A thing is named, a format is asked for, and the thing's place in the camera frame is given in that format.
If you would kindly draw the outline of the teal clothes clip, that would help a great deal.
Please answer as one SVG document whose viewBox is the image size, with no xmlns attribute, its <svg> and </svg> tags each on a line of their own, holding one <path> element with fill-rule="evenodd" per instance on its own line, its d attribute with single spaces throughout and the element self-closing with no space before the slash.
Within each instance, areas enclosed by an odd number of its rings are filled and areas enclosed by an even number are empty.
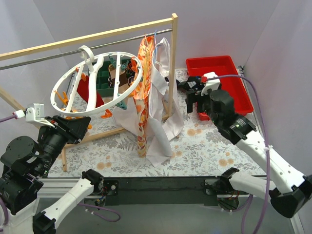
<svg viewBox="0 0 312 234">
<path fill-rule="evenodd" d="M 116 105 L 116 107 L 122 109 L 122 110 L 126 110 L 127 109 L 127 104 L 124 100 L 118 102 Z"/>
</svg>

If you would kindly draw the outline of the beige brown striped sock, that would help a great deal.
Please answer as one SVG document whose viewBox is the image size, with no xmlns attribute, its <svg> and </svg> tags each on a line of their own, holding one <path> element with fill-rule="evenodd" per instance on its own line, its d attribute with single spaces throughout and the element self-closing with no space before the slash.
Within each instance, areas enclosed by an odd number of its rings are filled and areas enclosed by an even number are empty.
<svg viewBox="0 0 312 234">
<path fill-rule="evenodd" d="M 108 67 L 109 73 L 110 73 L 110 82 L 112 86 L 115 85 L 115 78 L 116 78 L 116 68 L 110 64 Z M 127 74 L 125 71 L 119 72 L 119 85 L 118 85 L 118 92 L 120 94 L 124 93 L 128 88 L 130 87 L 130 81 L 127 77 Z"/>
</svg>

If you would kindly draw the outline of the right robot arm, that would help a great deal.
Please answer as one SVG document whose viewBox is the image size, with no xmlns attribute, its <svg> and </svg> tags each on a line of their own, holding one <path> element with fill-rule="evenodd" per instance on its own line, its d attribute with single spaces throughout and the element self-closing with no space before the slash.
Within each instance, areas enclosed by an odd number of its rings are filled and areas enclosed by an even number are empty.
<svg viewBox="0 0 312 234">
<path fill-rule="evenodd" d="M 204 95 L 188 91 L 188 113 L 193 111 L 194 103 L 199 111 L 209 116 L 218 132 L 256 162 L 270 180 L 267 182 L 230 168 L 210 186 L 212 190 L 227 194 L 243 191 L 262 199 L 269 198 L 274 209 L 286 218 L 292 218 L 311 199 L 312 177 L 292 167 L 272 147 L 265 145 L 256 126 L 235 112 L 234 99 L 227 91 L 209 89 Z"/>
</svg>

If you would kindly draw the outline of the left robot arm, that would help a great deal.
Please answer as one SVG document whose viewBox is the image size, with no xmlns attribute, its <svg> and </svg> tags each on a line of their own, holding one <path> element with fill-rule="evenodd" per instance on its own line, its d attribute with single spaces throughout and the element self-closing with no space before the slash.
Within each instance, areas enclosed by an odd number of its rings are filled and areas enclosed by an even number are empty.
<svg viewBox="0 0 312 234">
<path fill-rule="evenodd" d="M 4 234 L 54 234 L 64 218 L 88 195 L 103 191 L 104 178 L 89 169 L 56 203 L 37 213 L 40 180 L 67 144 L 80 143 L 90 117 L 65 119 L 45 117 L 37 141 L 28 136 L 12 140 L 0 160 L 4 164 L 0 178 L 1 232 Z"/>
</svg>

